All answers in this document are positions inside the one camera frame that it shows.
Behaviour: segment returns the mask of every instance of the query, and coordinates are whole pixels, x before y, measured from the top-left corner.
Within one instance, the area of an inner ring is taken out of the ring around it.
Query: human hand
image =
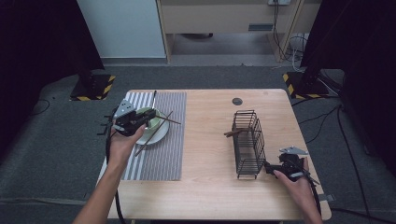
[[[108,164],[126,164],[131,156],[134,144],[143,135],[146,125],[143,124],[132,136],[124,136],[111,130],[110,160]]]
[[[304,169],[306,171],[309,169],[307,157],[304,158]],[[280,182],[286,186],[291,198],[302,210],[305,223],[322,223],[311,186],[306,177],[302,176],[297,181],[293,182],[278,170],[274,170],[274,174]]]

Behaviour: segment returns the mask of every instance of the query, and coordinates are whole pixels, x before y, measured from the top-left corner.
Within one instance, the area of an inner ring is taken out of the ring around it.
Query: white wall
[[[78,0],[102,58],[165,58],[155,0]]]

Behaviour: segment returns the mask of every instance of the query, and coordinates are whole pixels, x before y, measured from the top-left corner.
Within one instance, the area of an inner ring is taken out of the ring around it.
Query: wire rack
[[[238,178],[254,176],[265,163],[262,127],[254,110],[238,110],[233,116],[233,148]]]

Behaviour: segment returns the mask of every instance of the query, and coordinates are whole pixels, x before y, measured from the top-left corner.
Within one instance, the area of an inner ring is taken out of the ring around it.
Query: gray floor
[[[104,158],[104,139],[96,135],[102,130],[99,123],[130,89],[285,90],[282,74],[293,70],[291,62],[275,61],[263,34],[214,35],[207,39],[178,35],[169,64],[130,65],[106,68],[117,77],[104,101],[69,102],[68,94],[78,79],[76,76],[44,88],[41,98],[49,100],[49,108],[27,120],[12,153],[0,167],[1,198],[86,200],[94,188]],[[342,72],[328,73],[342,81]],[[293,110],[301,122],[328,113],[340,104],[339,99],[312,100],[294,106]],[[35,111],[46,106],[45,102],[38,102]],[[379,158],[365,154],[364,145],[347,113],[341,110],[339,116],[371,215],[396,220],[396,178]],[[336,199],[330,206],[365,213],[357,176],[338,126],[337,111],[331,113],[321,127],[322,120],[323,117],[308,121],[300,127],[305,141],[313,139],[320,130],[315,141],[307,146],[322,187]],[[79,209],[74,205],[43,203],[0,204],[0,223],[70,223]],[[325,223],[370,222],[367,218],[333,212],[332,218]]]

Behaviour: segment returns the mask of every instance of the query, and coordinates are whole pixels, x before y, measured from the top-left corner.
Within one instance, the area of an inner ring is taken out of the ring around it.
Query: wooden table
[[[231,130],[237,110],[254,109],[260,119],[267,160],[279,150],[307,150],[289,97],[283,90],[183,90],[187,93],[182,178],[179,181],[121,181],[125,218],[293,220],[302,219],[284,186],[262,170],[257,179],[237,179]],[[241,98],[241,105],[232,99]],[[309,171],[318,180],[313,162]],[[317,186],[318,194],[323,193]],[[323,219],[331,217],[321,202]],[[109,218],[118,218],[113,202]]]

